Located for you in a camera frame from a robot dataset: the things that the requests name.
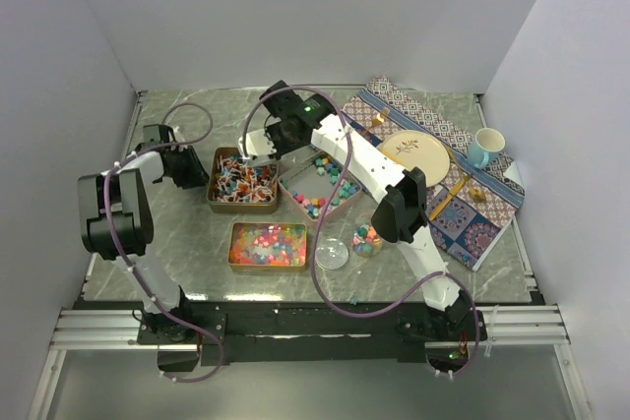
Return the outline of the metal candy scoop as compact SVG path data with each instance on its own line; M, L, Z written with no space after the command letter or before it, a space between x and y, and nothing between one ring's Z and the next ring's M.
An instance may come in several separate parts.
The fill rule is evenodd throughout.
M243 155L243 163L249 168L257 168L267 165L276 164L277 160L272 154L267 155Z

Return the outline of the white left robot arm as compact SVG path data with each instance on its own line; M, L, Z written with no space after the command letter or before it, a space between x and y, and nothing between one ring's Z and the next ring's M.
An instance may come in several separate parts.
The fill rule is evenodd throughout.
M164 124L143 128L143 141L110 171L78 179L81 238L88 252L123 270L142 294L146 314L164 314L160 330L176 343L190 339L194 316L183 310L181 287L151 248L154 221L146 186L169 178L179 189L209 182L192 146Z

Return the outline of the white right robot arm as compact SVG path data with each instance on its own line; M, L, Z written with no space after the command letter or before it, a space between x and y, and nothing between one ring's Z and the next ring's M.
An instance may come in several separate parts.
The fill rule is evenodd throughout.
M326 93L312 89L311 97L303 100L301 90L278 82L262 93L257 104L277 121L255 132L243 130L238 142L241 154L257 166L313 146L341 163L341 173L357 178L376 203L371 224L377 234L401 251L418 278L399 300L365 316L383 316L420 290L424 303L437 310L430 318L433 332L442 339L455 338L464 330L465 316L474 311L474 302L448 272L432 240L424 173L418 168L404 169L373 147Z

